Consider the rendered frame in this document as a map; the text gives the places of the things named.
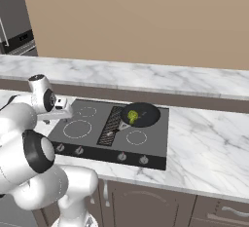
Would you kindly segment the black frying pan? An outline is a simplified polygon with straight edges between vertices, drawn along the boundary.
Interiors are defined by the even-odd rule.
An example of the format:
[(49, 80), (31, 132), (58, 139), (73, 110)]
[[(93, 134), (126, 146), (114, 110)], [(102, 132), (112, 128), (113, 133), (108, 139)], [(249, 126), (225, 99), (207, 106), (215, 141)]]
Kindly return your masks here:
[[(127, 118), (127, 113), (130, 110), (135, 110), (138, 112), (138, 119), (133, 124), (131, 124)], [(125, 106), (121, 111), (121, 121), (118, 130), (122, 131), (129, 127), (147, 128), (155, 124), (159, 118), (160, 111), (155, 105), (147, 102), (133, 102)]]

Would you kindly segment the dark grey wall oven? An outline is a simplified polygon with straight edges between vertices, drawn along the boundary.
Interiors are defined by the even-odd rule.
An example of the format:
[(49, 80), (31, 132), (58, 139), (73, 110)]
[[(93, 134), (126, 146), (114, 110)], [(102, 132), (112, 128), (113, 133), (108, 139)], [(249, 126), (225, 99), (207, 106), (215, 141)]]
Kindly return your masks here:
[(0, 54), (38, 55), (25, 0), (0, 0)]

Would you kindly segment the brown narrow cupboard door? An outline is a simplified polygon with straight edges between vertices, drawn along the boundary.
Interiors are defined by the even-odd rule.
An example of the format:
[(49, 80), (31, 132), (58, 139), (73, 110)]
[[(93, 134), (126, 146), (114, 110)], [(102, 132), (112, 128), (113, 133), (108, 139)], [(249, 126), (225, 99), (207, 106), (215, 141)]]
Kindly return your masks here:
[(90, 196), (86, 197), (86, 206), (89, 213), (95, 218), (98, 223), (98, 227), (105, 227), (104, 216), (103, 216), (103, 180), (98, 180), (98, 186), (94, 193), (92, 194), (95, 198), (95, 204), (90, 203)]

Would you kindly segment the brown drawer front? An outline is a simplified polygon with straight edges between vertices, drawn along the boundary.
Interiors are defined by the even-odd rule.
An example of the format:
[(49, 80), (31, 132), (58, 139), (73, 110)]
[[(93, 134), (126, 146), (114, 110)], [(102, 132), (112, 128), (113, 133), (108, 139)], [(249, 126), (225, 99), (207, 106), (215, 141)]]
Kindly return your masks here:
[(206, 220), (193, 218), (191, 220), (189, 227), (249, 227), (249, 226), (227, 224), (227, 223), (221, 223), (217, 221), (206, 221)]
[(208, 216), (212, 215), (215, 217), (249, 222), (249, 217), (240, 217), (230, 211), (223, 211), (222, 207), (229, 207), (238, 211), (249, 213), (249, 204), (198, 196), (196, 198), (196, 204), (194, 208), (194, 217), (207, 218)]

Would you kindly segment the green broccoli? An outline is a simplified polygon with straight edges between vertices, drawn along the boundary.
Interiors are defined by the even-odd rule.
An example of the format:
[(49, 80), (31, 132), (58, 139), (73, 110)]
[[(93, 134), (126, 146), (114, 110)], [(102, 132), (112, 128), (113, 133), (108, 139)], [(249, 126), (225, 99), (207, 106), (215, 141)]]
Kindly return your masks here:
[(127, 113), (128, 121), (133, 124), (138, 119), (138, 112), (135, 110), (130, 110)]

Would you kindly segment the black and grey hob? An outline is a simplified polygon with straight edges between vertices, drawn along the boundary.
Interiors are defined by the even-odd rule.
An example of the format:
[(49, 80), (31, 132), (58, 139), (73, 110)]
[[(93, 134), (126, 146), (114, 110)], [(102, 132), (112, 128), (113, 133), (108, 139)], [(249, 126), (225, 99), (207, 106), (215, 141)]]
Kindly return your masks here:
[[(74, 115), (69, 120), (59, 121), (49, 134), (56, 154), (75, 158), (92, 159), (116, 164), (155, 170), (166, 169), (169, 110), (159, 107), (160, 118), (150, 127), (129, 127), (118, 130), (123, 103), (100, 102), (76, 99), (72, 103)], [(62, 143), (64, 150), (57, 152)], [(82, 146), (84, 153), (75, 154)], [(125, 161), (118, 155), (124, 152)], [(146, 155), (149, 162), (139, 163)]]

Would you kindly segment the brown arched cupboard door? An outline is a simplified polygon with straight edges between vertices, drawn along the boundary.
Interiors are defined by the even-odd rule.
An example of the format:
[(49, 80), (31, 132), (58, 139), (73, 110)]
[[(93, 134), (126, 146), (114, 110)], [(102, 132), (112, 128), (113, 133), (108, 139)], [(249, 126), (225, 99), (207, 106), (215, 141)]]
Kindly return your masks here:
[(195, 195), (108, 182), (110, 206), (103, 209), (105, 227), (189, 227)]

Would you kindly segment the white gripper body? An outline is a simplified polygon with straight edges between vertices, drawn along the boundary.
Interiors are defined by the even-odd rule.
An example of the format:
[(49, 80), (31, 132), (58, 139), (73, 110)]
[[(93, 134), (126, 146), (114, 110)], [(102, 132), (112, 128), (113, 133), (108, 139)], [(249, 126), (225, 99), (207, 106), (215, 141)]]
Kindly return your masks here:
[(70, 104), (67, 104), (62, 109), (53, 109), (49, 113), (39, 114), (39, 121), (49, 121), (49, 120), (60, 120), (60, 119), (69, 119), (73, 116), (73, 109)]

